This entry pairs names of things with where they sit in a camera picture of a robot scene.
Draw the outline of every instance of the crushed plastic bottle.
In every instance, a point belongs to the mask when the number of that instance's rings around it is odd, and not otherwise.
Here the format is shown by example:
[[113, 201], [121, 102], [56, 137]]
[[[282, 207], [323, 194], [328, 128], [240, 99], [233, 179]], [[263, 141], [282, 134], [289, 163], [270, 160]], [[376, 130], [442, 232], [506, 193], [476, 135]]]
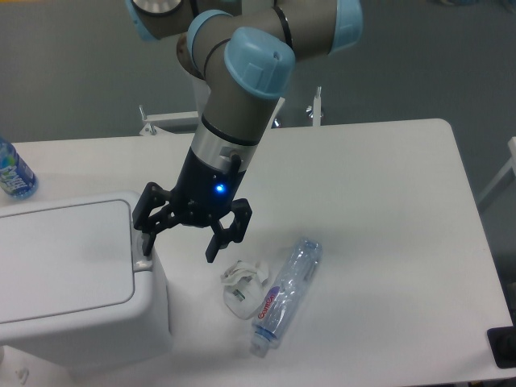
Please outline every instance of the crushed plastic bottle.
[[251, 352], [254, 355], [264, 357], [270, 347], [280, 345], [322, 256], [323, 248], [313, 240], [303, 238], [294, 247], [252, 321], [255, 333]]

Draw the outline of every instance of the white table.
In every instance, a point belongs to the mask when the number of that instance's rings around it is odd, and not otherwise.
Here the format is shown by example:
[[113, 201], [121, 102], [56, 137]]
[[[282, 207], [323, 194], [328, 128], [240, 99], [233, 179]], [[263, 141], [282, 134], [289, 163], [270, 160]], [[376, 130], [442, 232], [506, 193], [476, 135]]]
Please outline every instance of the white table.
[[[40, 178], [29, 200], [175, 185], [192, 135], [16, 144]], [[441, 120], [268, 131], [240, 187], [245, 240], [207, 264], [210, 230], [177, 227], [156, 249], [169, 279], [172, 353], [96, 375], [7, 348], [0, 385], [428, 385], [516, 376], [485, 332], [511, 324], [452, 130]], [[0, 205], [11, 202], [0, 196]], [[224, 306], [237, 259], [279, 269], [297, 237], [325, 250], [277, 350], [248, 353], [250, 322]]]

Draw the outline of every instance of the bottle cap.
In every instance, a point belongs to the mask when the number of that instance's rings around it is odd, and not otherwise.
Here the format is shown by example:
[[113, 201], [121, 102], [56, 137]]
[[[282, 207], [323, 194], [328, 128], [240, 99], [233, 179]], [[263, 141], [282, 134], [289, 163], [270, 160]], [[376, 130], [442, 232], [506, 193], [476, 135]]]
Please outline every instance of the bottle cap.
[[251, 339], [251, 353], [258, 357], [265, 357], [265, 355], [267, 355], [269, 346], [270, 341], [268, 341], [264, 336], [255, 332]]

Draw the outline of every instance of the black object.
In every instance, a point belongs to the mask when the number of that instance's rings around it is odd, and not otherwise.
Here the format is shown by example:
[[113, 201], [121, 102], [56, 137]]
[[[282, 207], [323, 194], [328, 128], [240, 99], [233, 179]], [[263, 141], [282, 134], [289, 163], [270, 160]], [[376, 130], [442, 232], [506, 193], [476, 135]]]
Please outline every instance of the black object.
[[497, 366], [516, 368], [516, 327], [491, 328], [487, 337]]
[[290, 32], [289, 21], [283, 13], [283, 10], [279, 6], [277, 6], [275, 2], [273, 9], [276, 12], [277, 17], [280, 18], [281, 28], [283, 29], [283, 35], [285, 37], [285, 43], [287, 43], [289, 47], [293, 49], [292, 33]]
[[[167, 191], [157, 183], [147, 183], [132, 213], [134, 228], [144, 234], [145, 256], [151, 254], [160, 232], [178, 224], [211, 227], [214, 236], [206, 249], [209, 263], [230, 242], [242, 242], [252, 210], [247, 199], [233, 201], [244, 172], [239, 173], [242, 160], [238, 155], [231, 155], [230, 161], [227, 173], [221, 173], [200, 161], [190, 149], [174, 189]], [[230, 212], [235, 217], [224, 228], [220, 219]]]

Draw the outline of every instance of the gray floor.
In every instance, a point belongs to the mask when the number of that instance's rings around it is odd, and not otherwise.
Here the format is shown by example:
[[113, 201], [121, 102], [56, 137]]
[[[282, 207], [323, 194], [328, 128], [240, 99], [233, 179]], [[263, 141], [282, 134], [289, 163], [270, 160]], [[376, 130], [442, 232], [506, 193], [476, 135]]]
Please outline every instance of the gray floor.
[[[318, 85], [326, 124], [446, 119], [478, 194], [516, 135], [516, 15], [497, 0], [362, 3], [363, 39], [298, 64], [283, 123], [308, 124]], [[3, 3], [0, 32], [0, 133], [12, 141], [136, 135], [139, 104], [148, 114], [194, 110], [175, 39], [140, 41], [122, 0]], [[515, 219], [513, 186], [483, 216], [507, 281], [516, 281]]]

